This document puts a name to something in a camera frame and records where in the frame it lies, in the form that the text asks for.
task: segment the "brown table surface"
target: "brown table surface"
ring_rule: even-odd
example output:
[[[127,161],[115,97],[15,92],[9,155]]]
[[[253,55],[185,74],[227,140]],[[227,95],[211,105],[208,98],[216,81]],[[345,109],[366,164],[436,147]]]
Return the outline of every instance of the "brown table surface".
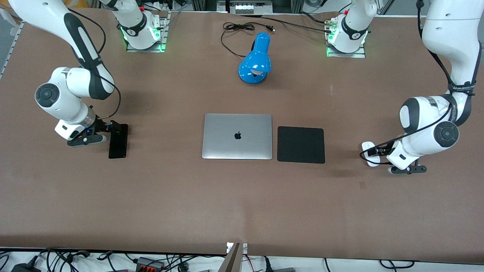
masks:
[[[458,144],[421,159],[426,174],[394,176],[358,157],[363,141],[403,133],[407,98],[446,90],[415,18],[375,18],[367,58],[343,59],[326,57],[320,32],[220,13],[181,14],[163,54],[126,53],[111,12],[80,11],[107,31],[101,55],[122,91],[114,119],[130,124],[128,155],[69,148],[54,132],[34,92],[77,63],[64,41],[26,25],[0,81],[1,246],[223,254],[236,241],[251,255],[484,262],[481,84]],[[262,84],[238,78],[240,59],[220,44],[227,21],[276,28]],[[257,31],[225,42],[245,54]],[[106,115],[117,96],[86,103]],[[205,113],[272,114],[274,159],[202,159]],[[323,128],[326,163],[278,162],[278,126]]]

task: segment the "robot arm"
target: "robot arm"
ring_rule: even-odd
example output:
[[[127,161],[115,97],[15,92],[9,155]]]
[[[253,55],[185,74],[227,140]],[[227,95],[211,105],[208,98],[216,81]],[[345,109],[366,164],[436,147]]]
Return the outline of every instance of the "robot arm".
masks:
[[[113,12],[126,41],[135,49],[146,49],[158,42],[160,17],[150,11],[141,11],[136,0],[101,0]]]
[[[400,123],[405,134],[380,154],[386,155],[400,170],[407,169],[421,156],[444,151],[458,141],[458,126],[468,119],[471,111],[481,58],[477,27],[483,10],[484,0],[432,1],[422,41],[439,64],[436,54],[450,61],[452,73],[448,75],[443,68],[448,80],[445,94],[412,97],[400,108]]]
[[[49,81],[35,93],[37,104],[60,119],[56,132],[72,140],[96,119],[94,111],[80,98],[106,99],[114,90],[113,77],[81,21],[61,0],[9,0],[9,3],[27,23],[69,43],[82,67],[55,69]]]
[[[328,43],[343,53],[355,52],[363,44],[376,14],[375,0],[352,0],[347,13],[331,19],[330,30],[333,33],[327,35]]]

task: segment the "silver laptop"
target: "silver laptop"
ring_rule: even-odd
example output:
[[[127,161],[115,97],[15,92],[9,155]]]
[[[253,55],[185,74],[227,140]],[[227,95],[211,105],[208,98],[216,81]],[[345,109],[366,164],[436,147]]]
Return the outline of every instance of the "silver laptop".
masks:
[[[270,114],[205,114],[202,158],[272,159]]]

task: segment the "mouse pad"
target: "mouse pad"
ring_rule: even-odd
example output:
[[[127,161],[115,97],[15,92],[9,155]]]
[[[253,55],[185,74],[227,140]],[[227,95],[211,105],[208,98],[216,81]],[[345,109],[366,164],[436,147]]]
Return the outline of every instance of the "mouse pad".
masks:
[[[324,131],[320,128],[277,128],[277,160],[280,162],[323,164]]]

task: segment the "electrical connector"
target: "electrical connector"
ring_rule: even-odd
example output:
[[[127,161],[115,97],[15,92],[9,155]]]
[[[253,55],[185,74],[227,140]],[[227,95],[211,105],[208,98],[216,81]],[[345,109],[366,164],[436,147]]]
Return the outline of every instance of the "electrical connector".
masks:
[[[141,272],[161,272],[163,267],[163,262],[155,261],[145,257],[138,258],[136,262],[136,271]]]

